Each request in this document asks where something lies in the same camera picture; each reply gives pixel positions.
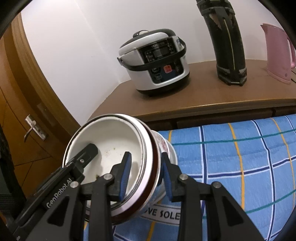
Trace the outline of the brown wooden sideboard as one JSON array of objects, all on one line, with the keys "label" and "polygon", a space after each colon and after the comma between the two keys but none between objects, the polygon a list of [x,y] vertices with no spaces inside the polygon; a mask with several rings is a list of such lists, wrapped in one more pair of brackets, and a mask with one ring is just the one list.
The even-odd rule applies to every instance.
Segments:
[{"label": "brown wooden sideboard", "polygon": [[193,63],[187,85],[160,97],[143,95],[127,81],[116,87],[93,116],[124,113],[164,131],[295,113],[294,82],[284,84],[269,76],[263,60],[247,60],[246,66],[246,83],[229,86],[218,79],[215,61]]}]

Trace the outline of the stainless steel bowl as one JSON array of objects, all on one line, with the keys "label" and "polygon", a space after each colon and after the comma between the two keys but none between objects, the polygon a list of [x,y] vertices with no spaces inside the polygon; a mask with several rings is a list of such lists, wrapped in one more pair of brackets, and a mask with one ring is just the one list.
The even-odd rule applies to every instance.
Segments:
[{"label": "stainless steel bowl", "polygon": [[99,155],[85,167],[84,183],[110,173],[125,152],[132,156],[126,193],[120,201],[111,202],[112,223],[120,224],[142,214],[163,196],[160,146],[154,132],[141,120],[126,114],[98,116],[77,131],[69,150],[89,143],[95,144]]}]

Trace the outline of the white black rice cooker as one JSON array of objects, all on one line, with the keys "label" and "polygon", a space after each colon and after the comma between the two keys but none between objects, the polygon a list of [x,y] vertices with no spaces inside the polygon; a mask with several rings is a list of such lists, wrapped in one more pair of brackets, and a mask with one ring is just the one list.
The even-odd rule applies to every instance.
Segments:
[{"label": "white black rice cooker", "polygon": [[186,52],[185,42],[171,29],[141,30],[121,45],[117,60],[138,92],[158,96],[187,84]]}]

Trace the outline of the white enamel bowl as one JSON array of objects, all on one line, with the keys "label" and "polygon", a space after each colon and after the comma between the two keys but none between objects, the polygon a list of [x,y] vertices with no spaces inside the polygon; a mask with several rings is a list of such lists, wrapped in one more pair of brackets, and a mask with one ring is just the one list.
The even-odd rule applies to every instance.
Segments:
[{"label": "white enamel bowl", "polygon": [[[139,141],[136,140],[132,127],[115,115],[103,115],[89,121],[75,133],[67,146],[64,164],[67,164],[88,144],[95,144],[98,148],[98,155],[84,168],[84,183],[93,182],[96,176],[110,173],[111,168],[121,162],[125,152],[130,152],[132,148],[135,148],[134,152],[138,156],[140,155]],[[132,162],[132,168],[135,169],[136,174],[139,174],[138,164]],[[135,176],[129,175],[124,199],[135,180]]]}]

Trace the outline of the pink floral rim plate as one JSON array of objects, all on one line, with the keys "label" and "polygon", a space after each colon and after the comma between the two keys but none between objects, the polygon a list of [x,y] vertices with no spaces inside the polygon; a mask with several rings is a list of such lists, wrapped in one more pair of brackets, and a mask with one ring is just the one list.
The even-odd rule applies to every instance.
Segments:
[{"label": "pink floral rim plate", "polygon": [[178,164],[178,158],[175,149],[173,148],[172,144],[164,138],[160,133],[156,131],[152,131],[154,139],[160,148],[160,153],[166,152],[168,154],[168,158],[170,162],[174,165]]}]

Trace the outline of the pink plastic bowl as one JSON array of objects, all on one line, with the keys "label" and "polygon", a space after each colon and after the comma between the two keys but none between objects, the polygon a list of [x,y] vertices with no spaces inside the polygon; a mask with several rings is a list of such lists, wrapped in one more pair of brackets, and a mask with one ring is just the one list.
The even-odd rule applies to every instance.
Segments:
[{"label": "pink plastic bowl", "polygon": [[160,177],[160,149],[154,139],[152,130],[141,120],[126,114],[116,114],[117,118],[132,127],[139,141],[140,155],[132,148],[132,162],[138,164],[139,174],[131,169],[131,176],[135,176],[131,190],[125,199],[111,207],[111,216],[116,222],[119,219],[129,219],[135,215],[144,213],[148,207],[155,203],[154,192]]}]

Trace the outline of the left wooden door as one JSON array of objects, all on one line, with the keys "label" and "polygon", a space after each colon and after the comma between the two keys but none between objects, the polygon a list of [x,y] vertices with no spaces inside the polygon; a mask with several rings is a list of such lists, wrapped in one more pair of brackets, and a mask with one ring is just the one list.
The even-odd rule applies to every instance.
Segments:
[{"label": "left wooden door", "polygon": [[[29,114],[47,133],[44,141],[35,132],[23,141]],[[79,127],[41,71],[22,16],[17,15],[1,37],[1,129],[25,197],[62,165],[66,146]]]}]

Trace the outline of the blue checked tablecloth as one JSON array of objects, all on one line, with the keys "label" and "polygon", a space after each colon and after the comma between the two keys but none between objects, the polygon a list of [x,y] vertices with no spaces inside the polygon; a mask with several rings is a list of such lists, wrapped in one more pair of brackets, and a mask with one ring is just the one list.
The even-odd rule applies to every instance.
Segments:
[{"label": "blue checked tablecloth", "polygon": [[265,240],[295,207],[295,115],[163,131],[181,171],[220,182]]}]

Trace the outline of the black thermos flask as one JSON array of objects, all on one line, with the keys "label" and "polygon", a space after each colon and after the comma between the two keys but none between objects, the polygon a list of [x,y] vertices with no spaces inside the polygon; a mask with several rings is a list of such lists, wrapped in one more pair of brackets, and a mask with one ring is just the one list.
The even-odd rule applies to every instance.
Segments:
[{"label": "black thermos flask", "polygon": [[208,27],[216,57],[217,75],[228,85],[247,80],[245,54],[239,25],[229,1],[197,1]]}]

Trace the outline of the pink electric kettle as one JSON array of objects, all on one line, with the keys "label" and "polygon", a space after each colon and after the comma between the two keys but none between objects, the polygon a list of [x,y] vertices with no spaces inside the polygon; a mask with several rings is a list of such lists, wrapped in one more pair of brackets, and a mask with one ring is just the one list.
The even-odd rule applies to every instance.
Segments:
[{"label": "pink electric kettle", "polygon": [[266,40],[267,73],[274,79],[291,83],[291,71],[295,68],[295,48],[287,33],[274,25],[261,25]]}]

